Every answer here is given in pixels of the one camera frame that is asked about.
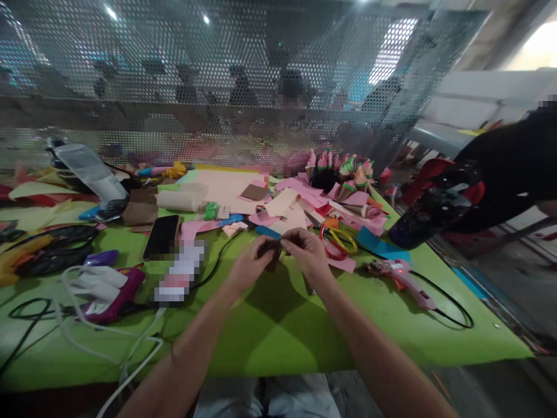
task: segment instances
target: glue gun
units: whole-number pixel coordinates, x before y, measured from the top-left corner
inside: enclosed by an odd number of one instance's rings
[[[410,264],[406,260],[375,260],[367,265],[367,270],[369,273],[393,279],[398,291],[408,289],[418,306],[424,311],[434,311],[436,309],[433,299],[410,277]]]

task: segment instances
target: hand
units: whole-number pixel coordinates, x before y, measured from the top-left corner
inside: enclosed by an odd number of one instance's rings
[[[327,263],[325,247],[317,235],[304,228],[291,229],[281,237],[280,243],[287,255],[292,254],[298,260],[312,288],[315,289],[327,280],[334,280]]]
[[[273,242],[277,245],[261,254],[260,251],[265,250],[265,247],[268,248]],[[251,245],[243,249],[234,261],[226,280],[226,284],[232,287],[236,297],[255,283],[277,251],[280,251],[277,240],[265,235],[257,237]]]

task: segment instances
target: white cable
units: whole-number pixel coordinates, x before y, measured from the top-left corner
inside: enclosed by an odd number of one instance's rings
[[[126,362],[124,363],[124,365],[120,365],[119,361],[114,360],[113,358],[110,358],[109,356],[103,354],[103,353],[99,353],[97,351],[91,350],[90,348],[84,347],[83,345],[77,343],[69,334],[69,332],[66,330],[65,326],[64,326],[64,320],[62,319],[62,311],[60,309],[60,305],[58,304],[58,301],[56,299],[56,294],[54,291],[51,292],[51,296],[52,296],[52,301],[54,303],[54,309],[56,312],[56,320],[58,322],[58,325],[60,326],[60,330],[62,331],[62,335],[66,338],[66,340],[72,344],[73,346],[75,346],[76,348],[80,349],[81,351],[84,351],[88,354],[94,355],[96,357],[102,358],[104,360],[107,360],[113,364],[116,364],[121,370],[122,370],[122,376],[127,375],[128,374],[128,366],[129,366],[129,362],[132,359],[133,355],[135,354],[135,352],[137,351],[139,344],[141,343],[141,341],[143,340],[148,340],[148,341],[153,341],[157,343],[157,346],[153,349],[153,351],[147,356],[147,358],[143,361],[143,363],[141,363],[139,365],[139,367],[137,369],[135,369],[135,371],[125,380],[124,383],[122,383],[118,389],[116,389],[116,391],[112,394],[112,396],[106,401],[106,403],[104,404],[104,406],[101,408],[101,410],[99,411],[99,413],[97,414],[97,418],[102,418],[102,416],[104,415],[104,413],[106,412],[106,410],[108,409],[108,407],[110,406],[110,404],[113,402],[113,400],[116,399],[116,397],[118,396],[118,394],[133,380],[133,378],[135,376],[137,376],[137,374],[145,367],[145,365],[147,363],[149,363],[149,361],[151,360],[151,358],[153,358],[153,356],[158,352],[158,350],[162,347],[163,344],[163,340],[161,338],[156,338],[156,337],[147,337],[147,334],[149,333],[149,331],[155,326],[155,324],[158,322],[159,318],[164,314],[164,312],[166,311],[166,308],[160,308],[157,313],[155,314],[155,319],[153,320],[153,322],[151,323],[151,325],[149,325],[149,327],[147,327],[147,329],[140,335],[140,334],[133,334],[133,333],[129,333],[127,331],[121,331],[118,329],[114,329],[114,328],[108,328],[105,326],[101,326],[101,325],[97,325],[94,324],[92,322],[89,322],[87,319],[85,319],[85,316],[83,315],[83,312],[81,311],[81,307],[79,306],[79,302],[76,299],[75,295],[72,293],[71,289],[70,289],[70,285],[68,283],[68,275],[70,272],[72,271],[85,271],[87,270],[87,267],[84,266],[73,266],[70,267],[68,269],[66,269],[63,273],[61,278],[58,280],[58,282],[60,282],[63,286],[64,289],[66,290],[66,292],[68,293],[68,295],[70,296],[71,302],[74,306],[75,309],[75,313],[77,314],[77,317],[79,318],[79,320],[81,321],[81,323],[93,328],[93,329],[97,329],[97,330],[105,330],[105,331],[109,331],[109,332],[113,332],[113,333],[117,333],[117,334],[122,334],[128,337],[137,337],[138,340],[135,342],[132,351],[130,353],[130,355],[128,356],[128,359],[126,360]]]

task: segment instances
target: paper roll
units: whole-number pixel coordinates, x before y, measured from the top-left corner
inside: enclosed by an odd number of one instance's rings
[[[157,205],[164,209],[197,212],[202,206],[199,194],[163,190],[157,196]]]

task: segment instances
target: wall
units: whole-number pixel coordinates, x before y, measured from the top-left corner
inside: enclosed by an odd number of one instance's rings
[[[463,129],[499,119],[511,123],[556,92],[557,69],[457,71],[445,78],[422,117]]]

